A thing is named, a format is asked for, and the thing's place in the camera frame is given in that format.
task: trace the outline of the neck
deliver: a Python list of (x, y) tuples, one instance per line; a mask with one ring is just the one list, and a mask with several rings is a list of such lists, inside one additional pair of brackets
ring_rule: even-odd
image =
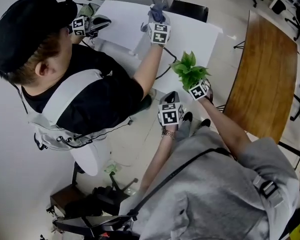
[(46, 90), (54, 86), (60, 79), (62, 78), (62, 75), (52, 81), (49, 82), (44, 82), (40, 83), (38, 85), (23, 85), (22, 87), (25, 89), (25, 91), (30, 95), (30, 96), (36, 96), (39, 94), (44, 93)]

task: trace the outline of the forearm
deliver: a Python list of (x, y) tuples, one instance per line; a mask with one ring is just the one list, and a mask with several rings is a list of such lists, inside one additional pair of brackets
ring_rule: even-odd
[(140, 189), (144, 192), (147, 191), (157, 174), (160, 172), (161, 168), (170, 157), (172, 145), (173, 139), (169, 136), (163, 136), (159, 147), (142, 178)]
[(73, 44), (78, 45), (85, 38), (85, 36), (79, 36), (79, 35), (75, 35), (75, 34), (72, 33), (70, 38), (71, 38), (71, 42)]
[(145, 97), (156, 80), (163, 48), (157, 44), (151, 45), (146, 57), (142, 60), (133, 78), (141, 85)]
[(209, 100), (203, 98), (199, 101), (207, 111), (225, 145), (232, 155), (238, 158), (246, 146), (251, 143), (246, 132), (234, 121), (221, 113)]

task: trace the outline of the white wall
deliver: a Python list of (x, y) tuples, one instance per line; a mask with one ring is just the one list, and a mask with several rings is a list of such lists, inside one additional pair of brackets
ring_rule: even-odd
[[(16, 0), (0, 0), (0, 17)], [(39, 151), (16, 90), (0, 79), (0, 240), (48, 238), (50, 195), (71, 183), (69, 153)]]

